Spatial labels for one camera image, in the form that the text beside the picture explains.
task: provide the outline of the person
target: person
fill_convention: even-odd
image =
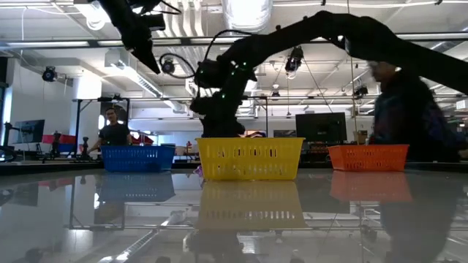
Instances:
[[[105,126],[99,132],[99,139],[97,142],[88,150],[88,153],[96,150],[101,145],[131,145],[132,136],[127,125],[120,124],[117,119],[116,109],[108,108],[105,111],[105,115],[109,120],[109,125]]]
[[[459,161],[467,141],[450,130],[419,76],[382,61],[369,67],[382,92],[375,102],[374,143],[408,144],[412,161]]]

